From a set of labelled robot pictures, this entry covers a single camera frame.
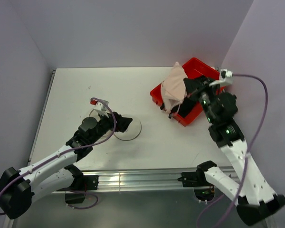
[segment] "fabric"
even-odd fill
[[[176,62],[168,77],[161,84],[161,97],[167,112],[180,105],[186,97],[184,78],[188,77],[182,66]]]

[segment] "cable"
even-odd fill
[[[92,205],[88,206],[88,207],[75,207],[71,204],[67,204],[69,207],[73,208],[73,209],[77,209],[77,210],[85,210],[85,209],[90,209],[94,206],[96,206],[96,204],[98,203],[99,201],[99,198],[97,195],[91,193],[91,192],[88,192],[88,191],[75,191],[75,190],[70,190],[70,189],[64,189],[65,191],[70,191],[70,192],[73,192],[73,193],[76,193],[76,194],[85,194],[85,195],[91,195],[91,196],[94,196],[96,198],[96,201],[95,203],[93,203]]]
[[[53,161],[54,159],[59,158],[61,155],[64,155],[64,154],[66,154],[66,153],[68,153],[68,152],[75,151],[75,150],[78,150],[78,149],[83,149],[83,148],[87,148],[87,147],[91,147],[91,146],[96,146],[96,145],[102,144],[102,143],[104,143],[105,141],[109,140],[109,139],[113,136],[113,134],[114,134],[114,132],[115,132],[115,130],[116,130],[116,118],[115,118],[115,116],[114,116],[113,111],[112,111],[112,110],[109,108],[109,106],[108,106],[105,102],[103,102],[102,100],[100,100],[100,99],[98,99],[98,98],[96,98],[96,97],[92,97],[91,99],[92,99],[92,100],[96,100],[96,101],[100,102],[101,104],[103,104],[104,107],[106,107],[107,110],[108,110],[108,111],[110,112],[110,114],[112,115],[112,118],[113,118],[113,121],[114,121],[114,126],[113,126],[112,132],[108,135],[108,137],[105,138],[104,140],[100,141],[100,142],[97,142],[97,143],[94,143],[94,144],[90,144],[90,145],[85,145],[85,146],[74,147],[74,148],[71,148],[71,149],[68,149],[68,150],[65,150],[65,151],[61,152],[59,155],[54,155],[53,157],[47,159],[46,161],[40,163],[39,165],[37,165],[37,166],[35,166],[35,167],[33,167],[32,170],[25,172],[24,174],[18,176],[17,178],[15,178],[14,180],[12,180],[10,183],[8,183],[8,184],[1,190],[1,192],[0,192],[0,198],[1,198],[1,196],[3,195],[3,193],[4,193],[11,185],[13,185],[16,181],[18,181],[19,179],[21,179],[21,178],[23,178],[23,177],[25,177],[25,176],[31,174],[33,171],[35,171],[35,170],[37,170],[37,169],[43,167],[44,165],[48,164],[49,162]]]
[[[264,119],[265,119],[265,116],[266,116],[266,112],[267,112],[267,107],[268,107],[268,89],[267,89],[267,86],[265,84],[265,82],[260,79],[259,77],[256,77],[256,76],[253,76],[253,75],[245,75],[245,74],[233,74],[233,76],[237,76],[237,77],[249,77],[249,78],[253,78],[253,79],[256,79],[258,80],[262,86],[264,87],[264,91],[265,91],[265,106],[264,106],[264,110],[263,110],[263,114],[262,114],[262,118],[261,118],[261,121],[260,121],[260,124],[259,126],[257,127],[257,130],[256,130],[256,133],[254,134],[251,142],[248,144],[248,147],[247,147],[247,151],[245,153],[245,160],[244,160],[244,169],[243,169],[243,176],[242,176],[242,180],[239,184],[239,187],[238,187],[238,190],[237,190],[237,193],[234,197],[234,199],[232,200],[232,202],[230,203],[229,207],[227,208],[226,212],[224,213],[224,215],[219,219],[219,221],[213,226],[213,228],[216,228],[218,227],[223,221],[225,221],[225,219],[228,217],[229,213],[231,212],[232,208],[234,207],[235,205],[235,202],[237,201],[238,199],[238,196],[243,188],[243,185],[244,185],[244,180],[245,180],[245,177],[246,177],[246,173],[247,173],[247,167],[248,167],[248,155],[250,153],[250,149],[253,145],[253,143],[255,142],[256,138],[257,138],[257,135],[259,134],[260,130],[261,130],[261,127],[263,125],[263,122],[264,122]],[[197,222],[196,222],[196,227],[198,228],[198,223],[199,223],[199,219],[201,217],[201,215],[206,212],[209,207],[206,207],[198,216],[198,219],[197,219]]]

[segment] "lavender wall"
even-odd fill
[[[12,0],[57,68],[221,65],[253,0]]]
[[[10,166],[26,165],[49,79],[47,63],[13,6],[0,0],[0,177]]]
[[[254,0],[223,66],[267,83],[268,113],[252,154],[272,187],[285,195],[285,0]],[[237,121],[251,139],[264,106],[262,86],[241,78],[231,90],[238,97]],[[285,228],[285,208],[275,217]]]

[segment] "white table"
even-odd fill
[[[230,166],[212,141],[204,114],[187,127],[168,119],[152,101],[150,91],[168,75],[170,67],[57,69],[49,92],[31,163],[66,143],[92,110],[89,101],[109,101],[119,114],[132,114],[142,123],[133,141],[112,137],[95,146],[75,165],[81,170],[138,170],[196,167],[212,160]]]

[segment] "metal frame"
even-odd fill
[[[42,108],[41,117],[40,117],[40,120],[39,120],[39,123],[38,123],[36,135],[35,135],[34,142],[33,142],[33,145],[32,145],[32,149],[30,151],[30,155],[29,155],[29,158],[28,158],[28,165],[30,165],[30,161],[31,161],[31,159],[33,157],[33,152],[34,152],[36,141],[37,141],[37,138],[38,138],[38,134],[39,134],[41,122],[42,122],[42,119],[43,119],[43,115],[44,115],[44,112],[45,112],[45,109],[46,109],[46,106],[47,106],[47,103],[48,103],[48,96],[49,96],[49,92],[51,91],[51,88],[52,88],[52,85],[53,85],[55,73],[56,73],[56,70],[53,70],[52,76],[51,76],[51,80],[49,82],[49,86],[48,86],[48,89],[47,89],[46,100],[45,100],[43,108]]]
[[[239,178],[232,167],[221,167],[222,171],[231,179],[239,182]],[[182,182],[177,181],[182,172],[196,171],[187,169],[152,169],[126,171],[83,171],[84,175],[98,175],[99,183],[95,192],[112,191],[150,191],[150,190],[181,190],[186,189]]]

